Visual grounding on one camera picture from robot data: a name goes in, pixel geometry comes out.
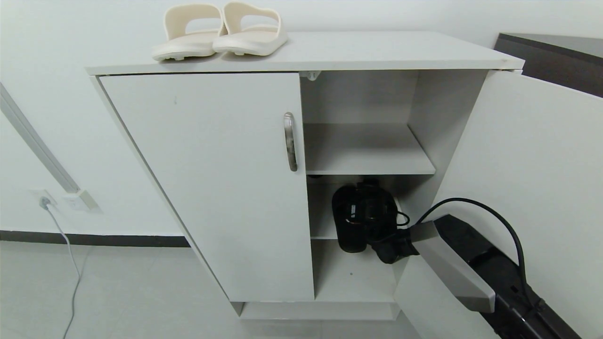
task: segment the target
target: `door handle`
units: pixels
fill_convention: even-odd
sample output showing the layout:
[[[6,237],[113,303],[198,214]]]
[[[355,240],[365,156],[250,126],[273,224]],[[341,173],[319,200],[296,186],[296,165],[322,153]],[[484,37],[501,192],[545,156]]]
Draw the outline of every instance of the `door handle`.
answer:
[[[287,112],[284,117],[285,122],[285,146],[287,147],[287,158],[289,159],[289,168],[292,172],[297,172],[297,160],[295,159],[295,143],[293,143],[293,114]]]

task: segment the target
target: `wall outlet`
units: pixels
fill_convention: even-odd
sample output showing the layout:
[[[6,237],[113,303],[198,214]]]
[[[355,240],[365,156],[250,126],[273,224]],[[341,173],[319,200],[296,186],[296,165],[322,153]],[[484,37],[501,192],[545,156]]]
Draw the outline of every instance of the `wall outlet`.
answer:
[[[90,211],[93,208],[98,207],[90,194],[83,189],[77,193],[65,194],[63,199],[71,209],[75,209],[76,211]]]
[[[40,198],[46,197],[50,200],[50,204],[53,206],[57,205],[57,201],[52,198],[52,196],[45,189],[28,189],[31,195],[36,198],[36,204],[40,203]]]

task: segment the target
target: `electrical socket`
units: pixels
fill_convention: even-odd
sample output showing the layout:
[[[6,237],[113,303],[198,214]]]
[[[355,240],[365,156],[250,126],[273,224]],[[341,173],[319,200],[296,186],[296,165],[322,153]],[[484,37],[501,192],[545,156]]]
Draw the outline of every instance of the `electrical socket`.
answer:
[[[50,200],[50,204],[53,206],[57,205],[56,200],[53,199],[53,197],[48,193],[47,190],[45,189],[28,189],[27,191],[29,191],[31,193],[31,195],[36,198],[36,204],[40,203],[40,198],[42,197],[46,197],[48,198],[48,200]]]

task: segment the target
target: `cream slide sandal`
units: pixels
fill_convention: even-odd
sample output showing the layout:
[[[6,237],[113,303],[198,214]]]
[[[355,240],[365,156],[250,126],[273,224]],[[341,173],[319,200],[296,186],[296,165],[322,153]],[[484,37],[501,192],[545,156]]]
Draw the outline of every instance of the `cream slide sandal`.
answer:
[[[220,19],[220,27],[187,33],[187,24],[195,19]],[[165,12],[165,33],[168,41],[153,47],[153,59],[183,60],[185,57],[208,57],[215,51],[213,41],[226,34],[220,9],[212,4],[173,6]]]
[[[247,15],[270,17],[278,25],[253,25],[241,28],[241,19]],[[270,55],[287,41],[280,15],[275,10],[257,8],[244,2],[229,2],[224,6],[224,23],[228,35],[213,41],[216,52],[234,52],[236,55]]]

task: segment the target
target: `gray floor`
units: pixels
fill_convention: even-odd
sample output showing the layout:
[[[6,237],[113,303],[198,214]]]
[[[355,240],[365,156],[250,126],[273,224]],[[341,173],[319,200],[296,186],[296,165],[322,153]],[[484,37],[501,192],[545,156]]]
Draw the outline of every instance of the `gray floor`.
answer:
[[[241,321],[191,249],[73,246],[68,338],[417,338],[404,322]],[[0,337],[61,339],[76,275],[66,245],[0,242]]]

